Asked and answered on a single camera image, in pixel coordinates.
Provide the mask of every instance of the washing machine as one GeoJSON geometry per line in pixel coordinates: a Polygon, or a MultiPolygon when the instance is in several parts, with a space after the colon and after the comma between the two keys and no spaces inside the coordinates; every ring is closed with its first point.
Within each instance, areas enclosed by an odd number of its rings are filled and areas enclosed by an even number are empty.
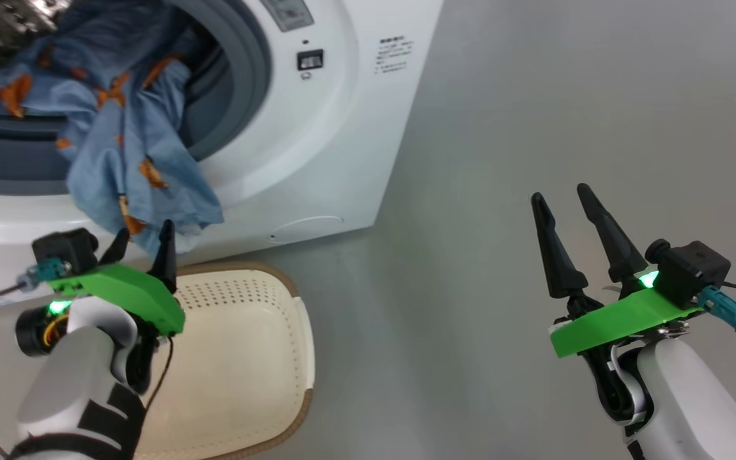
{"type": "MultiPolygon", "coordinates": [[[[226,219],[179,264],[371,226],[441,0],[172,2],[217,44],[193,72],[181,136],[226,219]]],[[[0,118],[0,288],[35,263],[39,236],[86,227],[111,241],[66,194],[64,122],[0,118]]],[[[137,247],[126,260],[150,263],[137,247]]]]}

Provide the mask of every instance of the white plastic basket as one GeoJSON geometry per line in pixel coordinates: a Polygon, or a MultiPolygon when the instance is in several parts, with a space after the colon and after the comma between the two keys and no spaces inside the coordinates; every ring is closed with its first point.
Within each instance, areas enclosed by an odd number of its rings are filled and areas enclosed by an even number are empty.
{"type": "MultiPolygon", "coordinates": [[[[135,458],[232,460],[280,445],[303,423],[314,385],[312,329],[297,289],[262,264],[180,273],[175,297],[187,321],[135,458]]],[[[155,355],[152,387],[168,352],[155,355]]]]}

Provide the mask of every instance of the green led indicator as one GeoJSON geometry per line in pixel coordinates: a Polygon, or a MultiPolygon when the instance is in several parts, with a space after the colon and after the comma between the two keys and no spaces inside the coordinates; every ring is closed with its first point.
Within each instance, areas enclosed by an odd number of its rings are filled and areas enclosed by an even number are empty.
{"type": "Polygon", "coordinates": [[[639,278],[640,282],[642,282],[643,285],[646,286],[647,288],[651,288],[655,284],[655,279],[657,278],[658,273],[659,272],[646,273],[645,275],[639,278]]]}
{"type": "Polygon", "coordinates": [[[50,305],[47,306],[47,309],[52,314],[62,314],[62,312],[64,312],[71,303],[73,303],[72,300],[53,300],[50,302],[50,305]]]}

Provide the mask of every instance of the gray floor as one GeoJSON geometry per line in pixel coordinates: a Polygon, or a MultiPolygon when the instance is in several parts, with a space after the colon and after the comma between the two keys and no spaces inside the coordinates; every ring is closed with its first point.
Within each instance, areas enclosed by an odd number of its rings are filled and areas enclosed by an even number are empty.
{"type": "MultiPolygon", "coordinates": [[[[579,181],[641,250],[701,239],[736,280],[736,2],[447,0],[376,227],[245,256],[297,282],[318,351],[309,418],[257,458],[628,459],[546,332],[532,192],[611,295],[579,181]]],[[[736,337],[694,326],[736,398],[736,337]]]]}

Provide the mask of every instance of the laundry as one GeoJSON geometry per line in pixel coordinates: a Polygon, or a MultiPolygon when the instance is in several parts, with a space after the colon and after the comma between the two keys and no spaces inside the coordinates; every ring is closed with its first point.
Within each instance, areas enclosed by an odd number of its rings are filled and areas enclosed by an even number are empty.
{"type": "Polygon", "coordinates": [[[76,206],[154,254],[171,219],[191,249],[222,209],[178,137],[190,70],[201,47],[192,20],[158,0],[79,0],[56,34],[0,69],[0,114],[65,116],[56,147],[70,161],[76,206]]]}

